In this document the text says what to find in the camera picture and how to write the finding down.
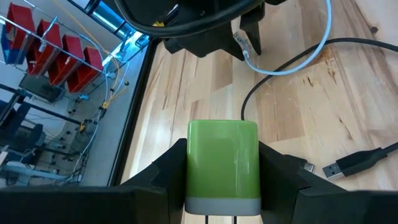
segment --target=glass window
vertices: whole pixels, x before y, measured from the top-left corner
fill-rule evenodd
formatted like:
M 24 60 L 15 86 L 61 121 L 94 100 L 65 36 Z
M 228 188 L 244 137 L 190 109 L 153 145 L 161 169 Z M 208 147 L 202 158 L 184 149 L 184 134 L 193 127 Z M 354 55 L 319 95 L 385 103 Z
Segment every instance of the glass window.
M 134 32 L 134 29 L 130 26 L 130 24 L 125 23 L 118 31 L 118 36 L 124 38 L 130 32 Z
M 90 0 L 72 0 L 72 1 L 84 9 Z
M 94 10 L 93 17 L 111 31 L 115 31 L 124 22 L 124 20 L 120 18 L 120 16 L 118 16 L 110 7 L 108 7 L 102 1 Z

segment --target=red storage bin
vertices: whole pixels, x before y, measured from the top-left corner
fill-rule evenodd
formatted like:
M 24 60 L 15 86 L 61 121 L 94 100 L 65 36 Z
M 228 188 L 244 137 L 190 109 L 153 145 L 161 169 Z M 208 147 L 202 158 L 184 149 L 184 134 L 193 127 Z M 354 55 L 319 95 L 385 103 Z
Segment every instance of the red storage bin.
M 37 28 L 37 35 L 42 37 L 49 26 L 50 22 L 41 20 Z M 60 53 L 62 41 L 58 24 L 54 24 L 51 27 L 44 39 L 56 45 L 58 48 L 42 42 L 39 39 L 35 39 L 26 55 L 27 71 L 29 75 L 44 75 L 51 63 Z
M 20 25 L 21 27 L 35 32 L 35 25 L 33 22 L 32 11 L 28 7 L 18 6 L 16 4 L 10 3 L 7 13 L 7 19 L 16 24 Z M 9 22 L 6 22 L 6 36 L 10 41 L 10 49 L 22 49 L 24 45 L 28 44 L 26 32 L 16 26 L 12 25 Z
M 92 47 L 86 47 L 84 50 L 86 62 L 98 70 L 103 70 L 102 59 L 100 52 Z M 91 67 L 81 64 L 77 71 L 68 78 L 68 89 L 70 93 L 77 93 L 84 89 L 100 72 Z
M 64 51 L 84 60 L 83 50 L 79 37 L 64 35 L 62 37 Z M 51 85 L 62 84 L 81 64 L 81 62 L 63 52 L 55 59 L 49 68 L 49 78 Z

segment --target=black usb plug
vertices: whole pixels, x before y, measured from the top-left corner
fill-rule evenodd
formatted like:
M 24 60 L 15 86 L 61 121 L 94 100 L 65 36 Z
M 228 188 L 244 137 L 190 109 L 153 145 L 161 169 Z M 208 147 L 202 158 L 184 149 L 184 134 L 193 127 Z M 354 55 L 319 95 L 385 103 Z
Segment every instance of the black usb plug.
M 398 149 L 395 143 L 385 149 L 377 148 L 370 151 L 359 151 L 338 159 L 334 164 L 323 168 L 328 179 L 347 177 L 374 166 L 378 161 L 387 157 L 387 154 Z

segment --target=black mount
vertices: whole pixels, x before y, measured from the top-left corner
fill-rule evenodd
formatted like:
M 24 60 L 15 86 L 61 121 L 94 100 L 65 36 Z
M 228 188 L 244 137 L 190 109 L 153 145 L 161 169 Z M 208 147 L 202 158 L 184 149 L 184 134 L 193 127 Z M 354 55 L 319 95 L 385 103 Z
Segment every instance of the black mount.
M 117 187 L 0 190 L 2 223 L 181 223 L 187 140 Z M 348 192 L 259 143 L 264 223 L 396 223 L 398 192 Z
M 229 6 L 231 1 L 220 1 L 210 4 L 201 1 L 200 5 L 193 6 L 192 1 L 185 1 L 178 5 L 177 24 L 192 22 L 206 14 L 215 14 Z M 241 29 L 246 32 L 254 50 L 258 55 L 261 54 L 261 43 L 258 22 L 264 18 L 264 2 L 253 10 L 245 13 L 241 17 Z M 220 24 L 219 26 L 188 37 L 171 38 L 164 40 L 165 48 L 174 54 L 182 49 L 187 49 L 197 57 L 204 57 L 216 50 L 224 50 L 239 60 L 244 60 L 242 49 L 234 40 L 231 29 L 231 22 Z

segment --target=wood grain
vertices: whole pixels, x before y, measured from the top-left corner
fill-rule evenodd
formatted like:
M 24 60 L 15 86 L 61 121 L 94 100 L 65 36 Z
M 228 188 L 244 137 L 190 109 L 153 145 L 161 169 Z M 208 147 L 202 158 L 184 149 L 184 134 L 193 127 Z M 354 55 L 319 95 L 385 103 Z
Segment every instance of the wood grain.
M 333 0 L 330 38 L 362 37 L 398 45 L 395 0 Z M 267 6 L 260 22 L 260 68 L 273 70 L 322 37 L 323 0 Z M 311 66 L 274 77 L 249 100 L 246 119 L 257 122 L 262 142 L 322 167 L 352 152 L 398 141 L 398 56 L 352 43 L 326 47 Z M 123 180 L 134 176 L 185 138 L 193 119 L 239 119 L 244 97 L 263 76 L 223 51 L 197 58 L 169 54 L 159 44 L 129 151 Z M 348 190 L 398 190 L 398 154 L 372 169 L 335 182 Z M 184 214 L 185 223 L 204 218 Z M 209 223 L 231 223 L 210 217 Z M 239 217 L 239 223 L 261 223 Z

